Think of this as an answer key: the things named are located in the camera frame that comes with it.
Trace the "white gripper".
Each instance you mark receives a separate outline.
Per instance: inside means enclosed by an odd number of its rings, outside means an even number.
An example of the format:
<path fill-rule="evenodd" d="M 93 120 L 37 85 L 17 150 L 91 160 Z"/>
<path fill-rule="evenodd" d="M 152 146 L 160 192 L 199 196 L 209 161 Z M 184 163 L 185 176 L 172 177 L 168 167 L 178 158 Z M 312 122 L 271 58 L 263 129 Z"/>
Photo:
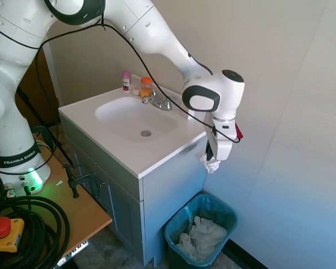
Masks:
<path fill-rule="evenodd" d="M 205 119 L 210 127 L 205 126 L 207 134 L 206 160 L 224 161 L 228 158 L 233 143 L 237 142 L 235 120 L 221 121 L 217 119 Z"/>

